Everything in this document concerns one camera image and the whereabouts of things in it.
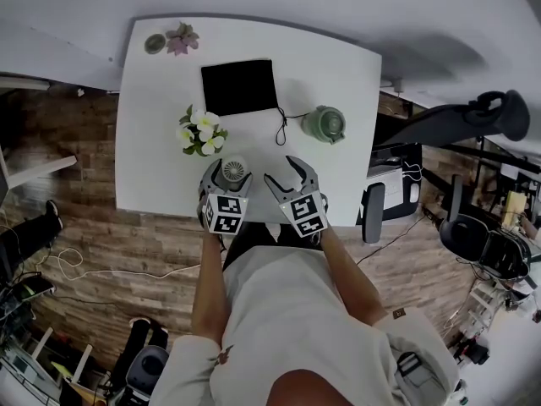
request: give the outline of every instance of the potted plant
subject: potted plant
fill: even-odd
[[[197,152],[200,156],[220,153],[227,138],[227,131],[220,128],[220,117],[213,112],[188,107],[186,115],[179,120],[177,138],[186,155]]]

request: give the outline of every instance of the person's right arm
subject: person's right arm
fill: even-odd
[[[321,248],[347,313],[370,326],[383,319],[387,312],[381,303],[380,294],[347,253],[331,225],[321,233]]]

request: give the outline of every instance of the wooden floor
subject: wooden floor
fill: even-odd
[[[128,321],[147,315],[169,328],[170,341],[189,332],[190,311],[198,275],[201,230],[186,217],[164,217],[118,211],[115,207],[115,129],[117,98],[87,91],[78,98],[74,89],[57,85],[48,92],[22,94],[27,112],[25,134],[8,159],[11,171],[55,159],[68,153],[78,157],[69,169],[14,189],[3,204],[8,225],[43,212],[44,201],[57,202],[64,230],[53,245],[52,255],[67,248],[78,250],[82,265],[64,271],[75,277],[89,270],[124,269],[163,275],[180,267],[193,268],[162,280],[120,273],[88,275],[69,281],[50,257],[37,267],[57,286],[52,296],[33,304],[36,326],[52,326],[56,334],[73,340],[83,350],[92,344],[92,356],[111,369],[128,337]],[[473,163],[456,154],[425,151],[425,167],[450,176],[473,169]],[[434,191],[424,183],[425,201]],[[338,233],[351,255],[359,260],[404,233],[416,221],[384,226],[382,240],[366,245],[359,228],[340,228]],[[47,254],[40,251],[26,262],[26,270]],[[71,263],[79,257],[69,251]],[[434,226],[425,218],[407,236],[361,264],[380,290],[385,306],[422,308],[435,326],[461,306],[473,282],[469,266],[459,265],[445,250]],[[87,304],[72,300],[95,302]]]

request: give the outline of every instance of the small green pot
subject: small green pot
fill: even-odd
[[[334,107],[320,105],[310,114],[303,117],[301,128],[305,134],[332,145],[346,138],[344,135],[346,119]]]

